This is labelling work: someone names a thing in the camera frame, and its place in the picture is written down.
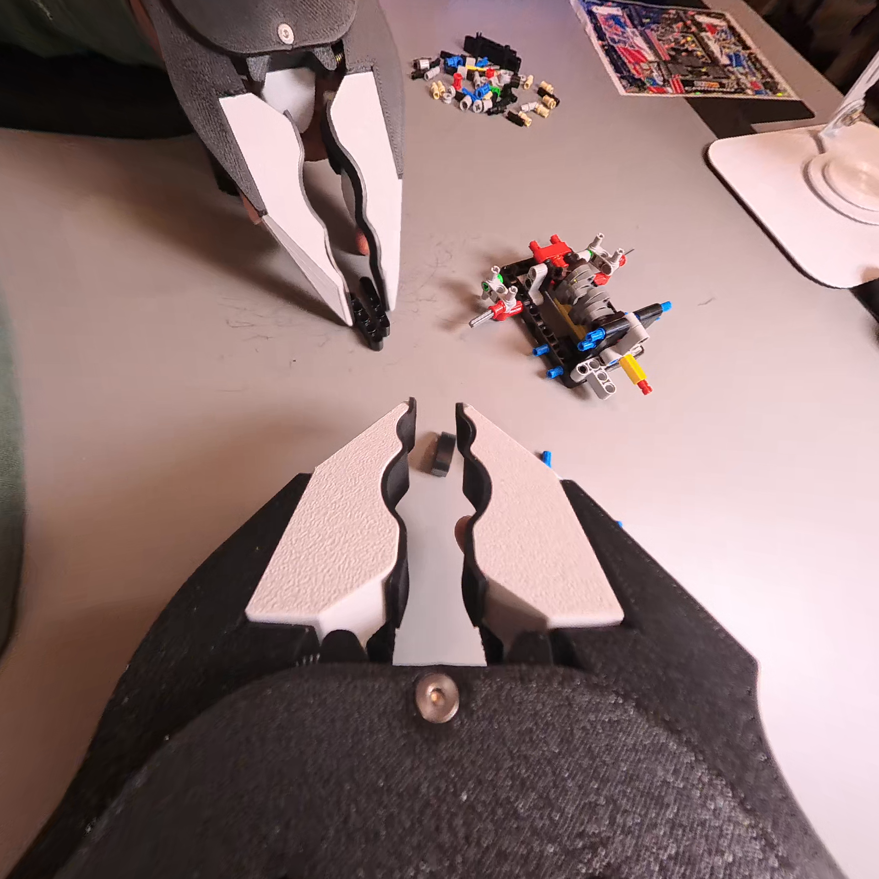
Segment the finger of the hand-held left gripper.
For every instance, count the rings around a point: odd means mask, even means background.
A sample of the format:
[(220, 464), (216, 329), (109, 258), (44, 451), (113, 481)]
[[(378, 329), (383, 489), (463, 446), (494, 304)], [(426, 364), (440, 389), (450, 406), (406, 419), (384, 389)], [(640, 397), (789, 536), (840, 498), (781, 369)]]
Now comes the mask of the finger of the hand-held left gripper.
[(368, 241), (370, 270), (383, 308), (391, 312), (399, 290), (402, 180), (374, 73), (342, 76), (324, 107), (324, 144), (350, 181), (356, 224)]
[(304, 148), (291, 118), (251, 93), (221, 98), (220, 105), (261, 198), (263, 224), (339, 320), (353, 326), (328, 230), (304, 190)]

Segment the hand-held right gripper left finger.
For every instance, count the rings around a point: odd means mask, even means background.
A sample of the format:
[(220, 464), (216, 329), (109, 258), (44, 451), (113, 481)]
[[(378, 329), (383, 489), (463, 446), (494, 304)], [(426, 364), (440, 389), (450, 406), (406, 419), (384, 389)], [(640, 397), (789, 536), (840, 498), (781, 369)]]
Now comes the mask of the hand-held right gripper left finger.
[(409, 589), (407, 535), (396, 508), (409, 488), (416, 401), (390, 412), (320, 463), (273, 551), (248, 621), (334, 631), (363, 648), (402, 621)]

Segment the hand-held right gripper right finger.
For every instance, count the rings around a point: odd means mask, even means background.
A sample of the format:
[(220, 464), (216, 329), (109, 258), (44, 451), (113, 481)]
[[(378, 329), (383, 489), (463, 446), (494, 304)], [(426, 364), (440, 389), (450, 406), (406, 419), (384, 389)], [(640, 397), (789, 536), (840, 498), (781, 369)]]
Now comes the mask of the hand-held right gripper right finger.
[(555, 471), (468, 404), (456, 405), (463, 491), (462, 594), (473, 624), (509, 650), (526, 633), (623, 621), (599, 557)]

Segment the black double lego beam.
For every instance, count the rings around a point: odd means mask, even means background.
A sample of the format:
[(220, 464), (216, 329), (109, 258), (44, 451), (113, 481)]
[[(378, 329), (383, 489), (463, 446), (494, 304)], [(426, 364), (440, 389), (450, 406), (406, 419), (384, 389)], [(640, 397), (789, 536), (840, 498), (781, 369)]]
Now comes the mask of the black double lego beam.
[(382, 350), (390, 335), (390, 318), (373, 280), (368, 276), (359, 278), (357, 290), (348, 298), (354, 328), (371, 350)]

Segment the pile of small lego pieces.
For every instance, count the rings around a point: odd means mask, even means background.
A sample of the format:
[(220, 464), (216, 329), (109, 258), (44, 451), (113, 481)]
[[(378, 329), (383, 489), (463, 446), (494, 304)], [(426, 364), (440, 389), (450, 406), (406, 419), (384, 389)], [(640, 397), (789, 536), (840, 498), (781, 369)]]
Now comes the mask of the pile of small lego pieces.
[(561, 103), (555, 87), (503, 67), (488, 56), (441, 52), (412, 60), (410, 78), (423, 82), (433, 102), (465, 114), (506, 119), (529, 128), (547, 119)]

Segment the long black lego piece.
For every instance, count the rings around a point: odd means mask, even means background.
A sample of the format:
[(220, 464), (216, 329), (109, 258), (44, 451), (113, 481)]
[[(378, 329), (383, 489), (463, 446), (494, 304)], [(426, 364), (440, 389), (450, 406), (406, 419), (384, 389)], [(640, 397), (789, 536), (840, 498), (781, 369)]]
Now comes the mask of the long black lego piece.
[(496, 40), (477, 32), (475, 35), (466, 35), (463, 40), (463, 50), (467, 56), (479, 59), (487, 59), (491, 66), (519, 73), (521, 70), (521, 57), (509, 44), (502, 44)]

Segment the lego car chassis assembly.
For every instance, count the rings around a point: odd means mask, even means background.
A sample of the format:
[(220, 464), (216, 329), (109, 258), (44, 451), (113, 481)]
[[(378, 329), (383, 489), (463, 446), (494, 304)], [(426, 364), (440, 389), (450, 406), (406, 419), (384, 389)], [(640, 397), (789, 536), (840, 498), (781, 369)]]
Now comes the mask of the lego car chassis assembly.
[(650, 327), (673, 304), (616, 308), (608, 283), (627, 264), (628, 253), (609, 251), (604, 238), (598, 234), (580, 250), (556, 235), (545, 245), (533, 240), (528, 258), (490, 269), (481, 284), (482, 311), (468, 325), (518, 319), (533, 340), (532, 355), (544, 364), (547, 379), (571, 390), (586, 388), (607, 400), (624, 376), (648, 396), (653, 389), (641, 357)]

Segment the colourful lego instruction booklet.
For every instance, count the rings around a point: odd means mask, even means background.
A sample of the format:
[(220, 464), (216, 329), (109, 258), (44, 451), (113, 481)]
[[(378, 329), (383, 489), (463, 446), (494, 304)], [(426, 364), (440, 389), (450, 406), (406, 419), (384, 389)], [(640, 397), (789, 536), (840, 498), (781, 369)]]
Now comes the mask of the colourful lego instruction booklet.
[(798, 100), (735, 19), (702, 2), (572, 1), (570, 6), (622, 95)]

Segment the person's left hand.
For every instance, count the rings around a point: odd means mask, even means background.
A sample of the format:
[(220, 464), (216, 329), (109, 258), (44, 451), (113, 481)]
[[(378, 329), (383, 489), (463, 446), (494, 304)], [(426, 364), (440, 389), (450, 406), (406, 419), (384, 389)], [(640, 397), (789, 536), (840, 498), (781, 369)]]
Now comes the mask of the person's left hand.
[(317, 162), (328, 158), (324, 142), (324, 109), (325, 104), (341, 82), (343, 72), (342, 68), (337, 68), (325, 75), (315, 75), (314, 111), (309, 125), (301, 133), (306, 162)]

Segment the white monitor stand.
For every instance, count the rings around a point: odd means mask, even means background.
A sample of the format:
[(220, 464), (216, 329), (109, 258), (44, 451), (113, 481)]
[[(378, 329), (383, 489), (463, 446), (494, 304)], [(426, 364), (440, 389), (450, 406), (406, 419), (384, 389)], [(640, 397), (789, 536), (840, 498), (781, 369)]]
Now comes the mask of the white monitor stand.
[(707, 160), (775, 244), (829, 288), (878, 278), (878, 127), (863, 118), (874, 56), (822, 127), (713, 142)]

